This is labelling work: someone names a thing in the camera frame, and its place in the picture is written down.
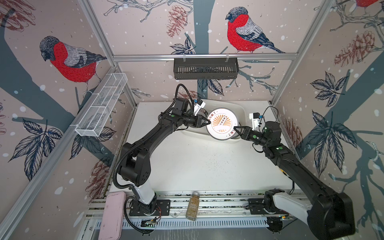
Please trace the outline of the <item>sunburst plate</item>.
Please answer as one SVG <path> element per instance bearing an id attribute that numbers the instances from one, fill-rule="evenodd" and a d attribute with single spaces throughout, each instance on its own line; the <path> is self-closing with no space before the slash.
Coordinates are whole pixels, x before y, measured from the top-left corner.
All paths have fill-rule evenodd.
<path id="1" fill-rule="evenodd" d="M 235 113 L 226 108 L 217 108 L 208 114 L 211 122 L 206 126 L 208 134 L 216 140 L 226 141 L 236 134 L 234 127 L 239 126 Z"/>

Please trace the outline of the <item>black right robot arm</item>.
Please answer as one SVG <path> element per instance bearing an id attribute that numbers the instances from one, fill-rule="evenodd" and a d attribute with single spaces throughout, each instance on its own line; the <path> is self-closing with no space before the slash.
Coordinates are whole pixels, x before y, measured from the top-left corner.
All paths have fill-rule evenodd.
<path id="1" fill-rule="evenodd" d="M 337 193 L 316 178 L 281 142 L 282 130 L 277 122 L 268 121 L 262 132 L 251 127 L 234 127 L 241 139 L 263 148 L 265 156 L 284 171 L 307 196 L 301 201 L 281 191 L 265 193 L 269 212 L 282 210 L 305 223 L 319 240 L 333 240 L 356 232 L 353 202 L 345 193 Z"/>

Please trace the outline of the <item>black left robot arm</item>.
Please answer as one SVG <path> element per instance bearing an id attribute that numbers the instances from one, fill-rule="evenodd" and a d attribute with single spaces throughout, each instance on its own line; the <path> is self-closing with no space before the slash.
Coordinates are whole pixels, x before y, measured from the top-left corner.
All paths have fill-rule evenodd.
<path id="1" fill-rule="evenodd" d="M 187 128 L 202 128 L 211 121 L 199 112 L 206 103 L 201 99 L 189 101 L 176 98 L 158 116 L 158 123 L 144 137 L 133 144 L 126 143 L 122 155 L 113 170 L 113 184 L 118 189 L 130 189 L 135 195 L 134 203 L 140 213 L 151 215 L 156 212 L 157 195 L 146 184 L 151 174 L 150 157 L 160 143 L 184 125 Z"/>

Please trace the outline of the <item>spice jar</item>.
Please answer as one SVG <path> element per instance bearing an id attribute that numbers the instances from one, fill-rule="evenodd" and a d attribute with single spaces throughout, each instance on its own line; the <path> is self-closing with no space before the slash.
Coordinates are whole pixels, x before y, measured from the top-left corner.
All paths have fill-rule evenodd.
<path id="1" fill-rule="evenodd" d="M 200 204 L 200 194 L 198 192 L 193 192 L 190 197 L 187 212 L 186 212 L 186 218 L 188 220 L 190 221 L 197 220 L 199 204 Z"/>

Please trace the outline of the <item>black wall basket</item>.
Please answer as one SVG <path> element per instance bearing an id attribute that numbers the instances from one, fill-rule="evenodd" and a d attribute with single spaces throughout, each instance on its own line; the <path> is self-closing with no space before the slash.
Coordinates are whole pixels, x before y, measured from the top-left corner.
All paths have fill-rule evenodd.
<path id="1" fill-rule="evenodd" d="M 238 73 L 237 58 L 174 59 L 176 80 L 230 80 Z"/>

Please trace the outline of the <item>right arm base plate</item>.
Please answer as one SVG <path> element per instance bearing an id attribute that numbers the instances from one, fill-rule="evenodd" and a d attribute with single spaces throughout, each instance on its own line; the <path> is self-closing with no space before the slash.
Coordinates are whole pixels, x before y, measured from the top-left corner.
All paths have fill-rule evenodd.
<path id="1" fill-rule="evenodd" d="M 245 207 L 246 210 L 249 210 L 251 215 L 269 215 L 265 209 L 264 199 L 248 199 L 248 204 Z"/>

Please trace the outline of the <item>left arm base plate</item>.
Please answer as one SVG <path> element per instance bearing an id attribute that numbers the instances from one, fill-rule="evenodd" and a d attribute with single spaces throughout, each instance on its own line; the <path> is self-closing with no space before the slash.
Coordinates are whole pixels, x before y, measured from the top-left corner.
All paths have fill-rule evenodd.
<path id="1" fill-rule="evenodd" d="M 134 200 L 130 207 L 130 217 L 145 217 L 145 216 L 169 216 L 171 208 L 170 200 L 156 200 L 149 205 L 145 205 L 140 201 Z"/>

